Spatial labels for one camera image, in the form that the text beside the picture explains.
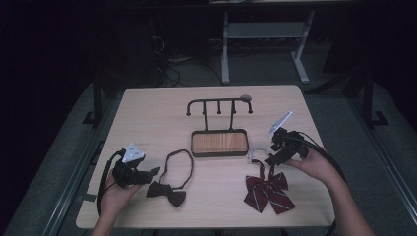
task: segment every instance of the dark background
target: dark background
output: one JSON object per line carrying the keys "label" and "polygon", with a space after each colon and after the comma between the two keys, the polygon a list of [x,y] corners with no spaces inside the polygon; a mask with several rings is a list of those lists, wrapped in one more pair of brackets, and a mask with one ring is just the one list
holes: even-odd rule
{"label": "dark background", "polygon": [[[195,45],[196,53],[205,50],[205,39],[221,36],[219,12],[165,12],[155,26],[147,20],[155,13],[103,9],[100,1],[0,2],[1,232],[73,104],[97,75],[110,97],[128,87],[155,87],[163,62],[153,53],[153,34],[172,48]],[[369,66],[417,130],[415,12],[407,1],[322,9],[309,39],[334,42],[327,72]]]}

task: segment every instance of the ribbon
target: ribbon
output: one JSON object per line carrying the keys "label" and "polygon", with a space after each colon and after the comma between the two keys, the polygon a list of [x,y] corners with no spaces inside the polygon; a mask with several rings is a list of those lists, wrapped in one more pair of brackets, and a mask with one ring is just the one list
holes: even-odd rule
{"label": "ribbon", "polygon": [[295,208],[288,196],[282,190],[288,190],[288,183],[285,175],[281,172],[273,176],[274,165],[270,168],[268,180],[264,180],[264,165],[253,159],[252,162],[258,162],[260,166],[261,178],[246,176],[246,187],[248,194],[244,200],[245,203],[262,213],[267,202],[270,202],[276,214],[281,214]]}

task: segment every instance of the wooden table top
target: wooden table top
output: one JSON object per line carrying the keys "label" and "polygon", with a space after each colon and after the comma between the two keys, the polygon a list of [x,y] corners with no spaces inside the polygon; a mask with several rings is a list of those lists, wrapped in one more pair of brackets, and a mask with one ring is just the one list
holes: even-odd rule
{"label": "wooden table top", "polygon": [[[139,170],[150,171],[160,166],[153,178],[158,181],[166,156],[174,150],[191,148],[191,134],[205,127],[202,105],[189,101],[203,98],[252,97],[253,114],[248,105],[236,102],[233,128],[245,129],[250,148],[270,147],[266,133],[271,124],[287,113],[292,116],[283,128],[308,134],[322,144],[301,91],[296,86],[248,86],[202,88],[131,88],[126,90],[87,193],[97,195],[106,161],[120,148],[133,143],[146,158]],[[230,105],[221,103],[222,114],[216,113],[215,102],[208,103],[208,128],[228,129]],[[255,158],[264,160],[261,151]],[[303,172],[280,165],[275,174],[283,172],[288,181],[289,196],[296,208],[276,215],[270,204],[259,213],[244,203],[247,189],[245,177],[259,176],[259,164],[248,164],[247,156],[194,158],[194,173],[184,190],[185,202],[175,208],[165,197],[146,198],[149,185],[144,185],[119,215],[116,227],[127,228],[234,228],[234,227],[294,227],[331,225],[333,208],[326,187]],[[169,171],[162,183],[180,186],[189,175],[190,160],[184,154],[169,160]],[[266,166],[268,178],[269,167]],[[94,228],[98,220],[96,203],[83,201],[77,217],[81,228]]]}

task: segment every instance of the black cable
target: black cable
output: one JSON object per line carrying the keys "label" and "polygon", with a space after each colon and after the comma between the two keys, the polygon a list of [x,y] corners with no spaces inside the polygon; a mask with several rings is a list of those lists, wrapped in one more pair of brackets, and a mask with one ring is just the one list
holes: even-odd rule
{"label": "black cable", "polygon": [[325,160],[327,160],[333,167],[334,169],[337,171],[337,173],[340,175],[340,177],[343,179],[344,182],[346,182],[346,179],[344,177],[343,171],[341,170],[340,166],[337,164],[337,162],[324,150],[322,149],[320,146],[316,146],[308,141],[305,140],[300,140],[297,138],[292,138],[292,137],[283,137],[284,140],[291,140],[291,141],[297,141],[302,143],[303,145],[306,145],[312,149],[314,149],[315,151],[317,151],[319,154],[321,154]]}
{"label": "black cable", "polygon": [[105,188],[105,181],[107,180],[107,175],[108,175],[108,172],[110,171],[111,162],[113,161],[114,157],[116,157],[116,155],[123,156],[124,153],[125,153],[124,149],[121,149],[121,150],[118,150],[118,151],[114,152],[114,154],[111,155],[110,159],[107,160],[107,163],[105,164],[105,168],[104,168],[104,171],[103,171],[103,175],[101,176],[100,188],[98,189],[98,196],[97,196],[98,215],[101,215],[101,200],[103,199],[105,191],[107,191],[108,188],[110,188],[114,184],[113,183],[107,189],[104,189]]}
{"label": "black cable", "polygon": [[[340,166],[337,164],[337,162],[331,157],[331,155],[329,155],[322,147],[320,147],[312,138],[310,138],[310,136],[302,133],[302,132],[298,132],[299,134],[305,135],[307,138],[309,138],[312,142],[308,142],[305,140],[301,140],[301,139],[297,139],[297,138],[293,138],[293,137],[283,137],[284,140],[291,140],[291,141],[297,141],[302,143],[303,145],[306,145],[312,149],[314,149],[315,151],[317,151],[319,154],[322,155],[322,157],[325,158],[325,160],[327,160],[333,167],[334,169],[337,171],[337,173],[340,175],[340,177],[343,179],[343,181],[346,183],[346,178],[344,176],[343,171],[341,170]],[[328,233],[326,234],[326,236],[330,236],[333,234],[334,230],[336,229],[336,220],[333,221],[331,227],[328,229]]]}
{"label": "black cable", "polygon": [[222,83],[222,81],[221,81],[221,77],[220,77],[220,75],[218,74],[218,72],[213,68],[213,67],[211,67],[210,65],[208,65],[208,64],[205,64],[205,63],[201,63],[201,62],[190,62],[190,63],[185,63],[185,64],[183,64],[183,65],[191,65],[191,64],[196,64],[196,65],[202,65],[202,66],[205,66],[205,67],[207,67],[207,68],[209,68],[209,69],[211,69],[213,72],[214,72],[214,74],[215,74],[215,76],[217,77],[217,79],[220,81],[220,83],[223,85],[223,83]]}
{"label": "black cable", "polygon": [[177,80],[175,81],[175,80],[171,79],[171,78],[168,76],[168,74],[165,72],[165,76],[166,76],[166,78],[168,79],[168,81],[171,83],[171,86],[172,86],[172,87],[176,87],[178,84],[181,84],[181,85],[186,86],[185,84],[183,84],[183,83],[181,83],[181,82],[180,82],[181,75],[180,75],[180,73],[179,73],[177,70],[175,70],[175,69],[173,69],[173,68],[171,68],[171,67],[167,67],[167,68],[166,68],[166,70],[171,70],[172,72],[174,72],[174,73],[177,75]]}
{"label": "black cable", "polygon": [[184,58],[178,59],[178,61],[173,61],[172,59],[169,59],[168,60],[168,63],[171,66],[180,66],[180,65],[184,65],[187,62],[190,62],[192,60],[195,60],[195,59],[196,59],[196,57],[194,57],[194,56],[184,57]]}

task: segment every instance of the wire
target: wire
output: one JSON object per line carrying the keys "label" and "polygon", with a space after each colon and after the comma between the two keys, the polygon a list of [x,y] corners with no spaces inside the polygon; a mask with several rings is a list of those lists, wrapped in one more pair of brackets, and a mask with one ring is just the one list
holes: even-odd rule
{"label": "wire", "polygon": [[110,189],[116,182],[113,182],[110,186],[108,186],[104,191],[103,191],[103,195],[105,194],[105,192],[107,192],[108,189]]}
{"label": "wire", "polygon": [[193,60],[193,59],[195,59],[195,57],[182,57],[182,58],[178,58],[178,59],[168,59],[168,62],[169,63],[171,63],[171,64],[182,64],[182,63],[185,63],[185,62],[188,62],[188,61],[191,61],[191,60]]}
{"label": "wire", "polygon": [[220,38],[211,39],[209,42],[214,42],[215,46],[212,46],[210,50],[216,50],[217,48],[221,48],[223,45],[223,40]]}
{"label": "wire", "polygon": [[221,82],[221,77],[220,77],[220,75],[218,74],[218,72],[213,68],[213,67],[211,67],[210,65],[208,65],[208,64],[205,64],[205,63],[201,63],[201,62],[190,62],[190,63],[184,63],[184,64],[182,64],[182,65],[193,65],[193,64],[196,64],[196,65],[202,65],[202,66],[205,66],[205,67],[207,67],[207,68],[209,68],[209,69],[211,69],[213,72],[214,72],[214,74],[215,74],[215,76],[217,77],[217,79],[220,81],[220,84],[221,85],[223,85],[223,83]]}
{"label": "wire", "polygon": [[[337,162],[322,147],[320,147],[312,138],[310,138],[310,136],[308,136],[308,135],[306,135],[302,132],[298,132],[298,133],[302,134],[302,135],[305,135],[307,138],[309,138],[313,142],[313,144],[308,142],[308,141],[293,138],[293,137],[283,137],[283,139],[284,140],[297,141],[297,142],[302,143],[303,145],[306,145],[306,146],[316,150],[319,154],[321,154],[325,158],[325,160],[327,160],[334,167],[334,169],[337,171],[337,173],[340,175],[340,177],[346,183],[346,178],[344,176],[344,173],[341,170],[340,166],[337,164]],[[328,229],[328,233],[326,234],[326,236],[332,235],[335,228],[336,228],[336,220],[333,221],[331,227]]]}
{"label": "wire", "polygon": [[177,80],[173,80],[173,79],[171,79],[171,78],[168,76],[168,74],[165,72],[165,77],[166,77],[166,79],[168,79],[168,82],[169,82],[169,83],[171,83],[171,86],[172,86],[172,87],[176,87],[178,84],[179,84],[179,85],[183,85],[183,86],[185,86],[185,87],[189,87],[189,85],[186,85],[186,84],[184,84],[184,83],[181,83],[181,82],[180,82],[181,75],[180,75],[180,73],[179,73],[177,70],[173,69],[172,67],[167,67],[166,69],[167,69],[167,70],[171,70],[171,71],[173,71],[173,72],[177,75]]}
{"label": "wire", "polygon": [[110,188],[114,184],[113,183],[108,188],[104,189],[104,187],[105,187],[105,181],[107,179],[107,175],[108,175],[108,172],[110,170],[111,162],[113,161],[114,157],[116,157],[116,155],[123,156],[123,154],[125,152],[126,152],[125,149],[121,149],[121,150],[118,150],[118,151],[114,152],[114,154],[111,155],[110,159],[107,160],[107,163],[105,164],[104,171],[103,171],[103,175],[101,176],[100,187],[98,189],[98,196],[97,196],[97,210],[98,210],[98,215],[101,215],[101,200],[103,198],[104,193],[108,190],[108,188]]}
{"label": "wire", "polygon": [[159,40],[162,42],[162,45],[161,45],[161,47],[159,49],[159,52],[162,52],[163,49],[165,49],[165,40],[163,40],[163,38],[160,37],[160,36],[153,36],[152,38],[153,39],[156,39],[156,42],[158,42]]}

